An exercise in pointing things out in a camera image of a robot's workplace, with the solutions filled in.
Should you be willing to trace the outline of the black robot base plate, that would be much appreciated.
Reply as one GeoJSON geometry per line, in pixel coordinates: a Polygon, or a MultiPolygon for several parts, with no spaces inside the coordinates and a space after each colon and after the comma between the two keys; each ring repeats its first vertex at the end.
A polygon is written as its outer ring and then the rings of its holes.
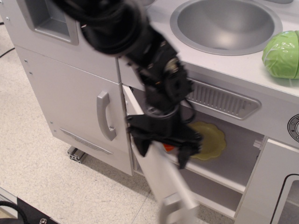
{"type": "Polygon", "coordinates": [[[1,224],[58,224],[56,220],[18,197],[15,202],[5,197],[0,197],[0,208],[2,209],[3,207],[15,211],[16,217],[1,218],[1,224]]]}

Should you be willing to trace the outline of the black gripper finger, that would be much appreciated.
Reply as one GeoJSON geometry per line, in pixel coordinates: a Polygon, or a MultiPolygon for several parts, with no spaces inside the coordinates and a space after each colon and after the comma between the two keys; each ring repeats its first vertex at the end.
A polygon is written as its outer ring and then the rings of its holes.
{"type": "Polygon", "coordinates": [[[190,157],[201,152],[202,145],[184,145],[178,149],[179,169],[184,169],[190,157]]]}
{"type": "Polygon", "coordinates": [[[140,155],[145,157],[152,142],[152,136],[149,134],[134,133],[133,138],[140,155]]]}

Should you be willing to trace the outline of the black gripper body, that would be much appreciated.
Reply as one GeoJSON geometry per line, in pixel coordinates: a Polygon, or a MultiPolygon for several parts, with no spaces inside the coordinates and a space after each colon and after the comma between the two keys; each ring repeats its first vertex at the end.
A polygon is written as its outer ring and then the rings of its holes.
{"type": "Polygon", "coordinates": [[[149,134],[152,141],[181,147],[184,145],[199,145],[202,136],[191,129],[188,124],[195,118],[195,112],[190,118],[183,119],[181,111],[173,111],[166,115],[145,113],[142,115],[128,115],[126,120],[129,124],[128,132],[149,134]]]}

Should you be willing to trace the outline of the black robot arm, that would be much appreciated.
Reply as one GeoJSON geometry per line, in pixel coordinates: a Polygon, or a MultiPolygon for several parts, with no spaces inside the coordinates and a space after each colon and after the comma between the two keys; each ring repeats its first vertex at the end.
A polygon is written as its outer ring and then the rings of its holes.
{"type": "Polygon", "coordinates": [[[123,58],[145,87],[142,115],[128,115],[128,132],[140,155],[153,141],[178,148],[185,168],[201,151],[202,137],[181,117],[181,102],[193,91],[193,82],[176,50],[150,24],[142,3],[136,0],[57,0],[55,4],[78,21],[87,42],[98,52],[123,58]]]}

